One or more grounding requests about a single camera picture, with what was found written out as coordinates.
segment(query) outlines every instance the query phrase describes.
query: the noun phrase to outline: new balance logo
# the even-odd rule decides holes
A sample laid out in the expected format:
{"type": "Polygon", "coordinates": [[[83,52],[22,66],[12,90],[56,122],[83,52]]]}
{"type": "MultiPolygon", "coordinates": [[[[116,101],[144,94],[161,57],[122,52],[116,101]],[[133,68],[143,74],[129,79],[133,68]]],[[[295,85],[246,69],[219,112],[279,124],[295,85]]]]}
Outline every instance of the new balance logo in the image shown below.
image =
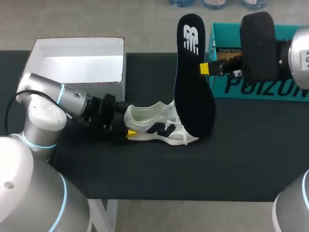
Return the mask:
{"type": "Polygon", "coordinates": [[[195,27],[189,27],[188,25],[184,25],[183,27],[183,37],[186,39],[183,45],[186,49],[190,50],[194,54],[198,55],[198,32],[195,27]]]}
{"type": "Polygon", "coordinates": [[[174,124],[170,124],[166,128],[165,123],[156,122],[146,132],[149,133],[149,134],[153,134],[153,133],[157,132],[158,135],[168,138],[170,136],[170,134],[173,133],[174,130],[176,130],[176,126],[174,124]]]}

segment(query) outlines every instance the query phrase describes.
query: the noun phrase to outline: shoe sole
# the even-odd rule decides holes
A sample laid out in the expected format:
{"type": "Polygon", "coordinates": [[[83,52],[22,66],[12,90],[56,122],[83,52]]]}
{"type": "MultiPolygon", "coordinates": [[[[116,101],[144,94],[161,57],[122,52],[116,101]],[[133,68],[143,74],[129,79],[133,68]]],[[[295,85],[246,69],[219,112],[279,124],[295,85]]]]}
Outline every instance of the shoe sole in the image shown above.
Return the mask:
{"type": "MultiPolygon", "coordinates": [[[[148,133],[137,133],[136,135],[132,137],[128,137],[128,140],[133,140],[133,141],[149,141],[149,140],[161,140],[166,142],[169,145],[172,146],[178,146],[178,145],[184,145],[183,140],[174,140],[174,139],[169,139],[166,137],[163,137],[161,135],[157,134],[148,134],[148,133]]],[[[198,140],[198,138],[191,138],[187,140],[187,143],[191,143],[193,141],[198,140]]]]}

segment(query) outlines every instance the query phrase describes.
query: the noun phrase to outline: black tabletop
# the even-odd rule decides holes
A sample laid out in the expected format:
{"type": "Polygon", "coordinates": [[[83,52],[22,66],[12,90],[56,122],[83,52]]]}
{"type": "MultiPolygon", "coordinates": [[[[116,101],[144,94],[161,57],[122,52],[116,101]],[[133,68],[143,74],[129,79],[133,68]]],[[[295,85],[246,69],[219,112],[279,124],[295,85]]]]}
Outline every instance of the black tabletop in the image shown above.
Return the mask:
{"type": "MultiPolygon", "coordinates": [[[[0,119],[28,51],[0,52],[0,119]]],[[[173,98],[176,54],[128,54],[126,100],[147,106],[173,98]]],[[[211,138],[188,146],[93,141],[69,124],[53,166],[88,198],[274,201],[309,168],[309,104],[217,99],[211,138]]],[[[25,109],[14,104],[10,133],[25,109]]],[[[4,134],[0,125],[0,134],[4,134]]]]}

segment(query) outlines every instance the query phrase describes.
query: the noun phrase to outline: black cable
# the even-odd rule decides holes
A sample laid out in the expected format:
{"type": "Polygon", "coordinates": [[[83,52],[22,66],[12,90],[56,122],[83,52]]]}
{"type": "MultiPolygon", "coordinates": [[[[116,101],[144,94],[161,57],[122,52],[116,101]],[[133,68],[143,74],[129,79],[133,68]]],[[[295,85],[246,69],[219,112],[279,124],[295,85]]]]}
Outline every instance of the black cable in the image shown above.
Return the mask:
{"type": "MultiPolygon", "coordinates": [[[[44,97],[44,98],[50,100],[53,104],[55,104],[56,106],[58,106],[61,109],[61,107],[58,105],[58,103],[54,99],[52,99],[50,96],[48,96],[46,93],[43,93],[43,92],[40,92],[40,91],[37,91],[37,90],[32,90],[32,89],[20,91],[20,92],[14,94],[14,96],[11,98],[11,100],[9,101],[9,103],[8,103],[8,105],[6,107],[5,117],[4,117],[4,129],[5,129],[5,134],[6,135],[9,135],[9,131],[8,131],[8,117],[9,117],[10,107],[11,107],[13,101],[15,100],[15,98],[18,95],[22,94],[22,93],[32,93],[32,94],[36,94],[36,95],[39,95],[41,97],[44,97]]],[[[63,110],[63,111],[64,111],[64,113],[67,116],[70,116],[70,115],[68,115],[68,113],[65,110],[63,110]]]]}

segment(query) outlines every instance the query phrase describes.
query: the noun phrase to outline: open shoe box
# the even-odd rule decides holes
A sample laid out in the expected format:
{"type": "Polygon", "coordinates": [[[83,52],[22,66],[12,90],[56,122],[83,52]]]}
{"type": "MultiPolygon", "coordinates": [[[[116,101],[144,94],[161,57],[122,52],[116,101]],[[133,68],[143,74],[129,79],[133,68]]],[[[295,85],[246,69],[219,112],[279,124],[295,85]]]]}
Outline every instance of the open shoe box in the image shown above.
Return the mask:
{"type": "Polygon", "coordinates": [[[23,74],[35,73],[103,98],[125,100],[126,55],[123,38],[38,39],[23,74]]]}

